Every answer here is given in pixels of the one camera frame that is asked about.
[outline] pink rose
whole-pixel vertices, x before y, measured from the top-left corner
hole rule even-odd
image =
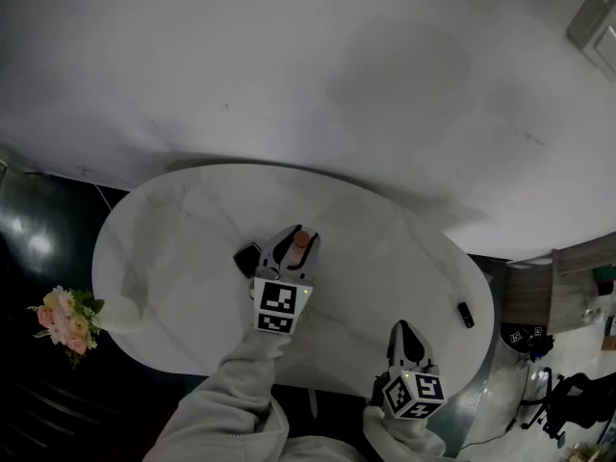
[[[87,349],[86,341],[78,335],[70,336],[66,342],[66,345],[73,349],[77,354],[84,354]]]
[[[52,324],[51,310],[46,306],[40,306],[37,311],[38,323],[43,327],[49,328]]]

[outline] white oval table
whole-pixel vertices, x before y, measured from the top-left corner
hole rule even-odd
[[[195,167],[122,199],[96,242],[92,285],[97,298],[134,300],[141,322],[112,337],[151,368],[211,374],[252,324],[249,281],[232,256],[297,223],[321,234],[317,288],[276,383],[369,397],[400,319],[430,341],[450,395],[472,379],[494,325],[475,263],[392,201],[284,167]],[[472,329],[456,310],[460,301],[473,313]]]

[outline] tiled floor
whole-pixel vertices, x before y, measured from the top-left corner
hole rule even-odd
[[[546,377],[542,370],[552,368],[553,381],[561,373],[570,376],[584,372],[589,378],[599,378],[616,371],[616,352],[602,352],[603,325],[587,326],[555,337],[554,349],[542,361],[531,364],[525,398],[540,398],[546,389]],[[515,417],[516,408],[524,389],[526,367],[516,365],[517,353],[499,341],[490,370],[490,376],[479,403],[475,422],[466,443],[479,442],[498,436],[505,431]],[[575,424],[565,424],[567,443],[558,449],[541,425],[529,430],[520,429],[522,421],[528,421],[536,412],[536,406],[523,407],[519,422],[503,438],[486,445],[471,446],[458,455],[458,460],[474,462],[495,461],[519,462],[541,460],[556,462],[564,456],[565,448],[575,442],[596,443],[605,423],[596,423],[590,429]]]

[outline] white sleeve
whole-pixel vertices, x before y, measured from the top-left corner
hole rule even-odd
[[[218,370],[180,401],[144,460],[276,460],[289,426],[270,389],[275,360],[290,340],[246,331]]]
[[[364,409],[364,435],[384,462],[453,460],[442,456],[445,443],[425,425],[385,418],[380,407]]]

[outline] black cable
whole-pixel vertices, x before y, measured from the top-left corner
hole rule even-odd
[[[520,407],[522,407],[522,400],[524,400],[524,395],[526,393],[526,385],[528,385],[528,374],[529,373],[530,373],[530,363],[528,363],[528,366],[526,368],[526,381],[524,382],[524,389],[522,390],[522,396],[520,397],[520,403],[518,403],[518,409],[516,410],[516,417],[509,422],[504,433],[502,433],[502,435],[495,436],[494,438],[490,438],[489,440],[485,440],[484,442],[469,443],[465,445],[464,447],[462,447],[460,451],[470,447],[471,445],[485,445],[486,443],[490,443],[494,440],[498,440],[499,438],[502,438],[504,435],[506,435],[509,431],[511,431],[515,423],[518,421],[518,414],[520,413]]]
[[[502,433],[502,435],[499,436],[495,436],[494,438],[490,438],[489,440],[486,440],[485,442],[475,442],[475,443],[469,443],[468,445],[465,445],[464,447],[462,447],[460,449],[460,451],[462,451],[463,449],[470,447],[471,445],[485,445],[486,443],[490,443],[493,440],[498,440],[499,438],[502,438],[504,435],[506,435],[509,431],[505,431],[504,433]]]

